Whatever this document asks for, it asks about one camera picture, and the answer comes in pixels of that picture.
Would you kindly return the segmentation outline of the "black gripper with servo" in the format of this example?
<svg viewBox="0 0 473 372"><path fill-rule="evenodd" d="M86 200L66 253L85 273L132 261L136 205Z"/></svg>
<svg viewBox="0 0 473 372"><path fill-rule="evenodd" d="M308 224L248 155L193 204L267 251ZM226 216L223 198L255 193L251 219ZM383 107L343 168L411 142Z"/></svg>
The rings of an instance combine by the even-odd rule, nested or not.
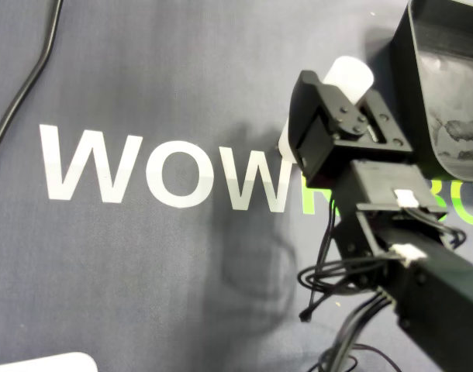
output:
<svg viewBox="0 0 473 372"><path fill-rule="evenodd" d="M322 83L314 71L300 72L290 102L288 140L309 183L333 183L354 160L413 159L413 148L403 136L386 138L372 129L392 124L392 114L375 89L364 96L364 114L337 86Z"/></svg>

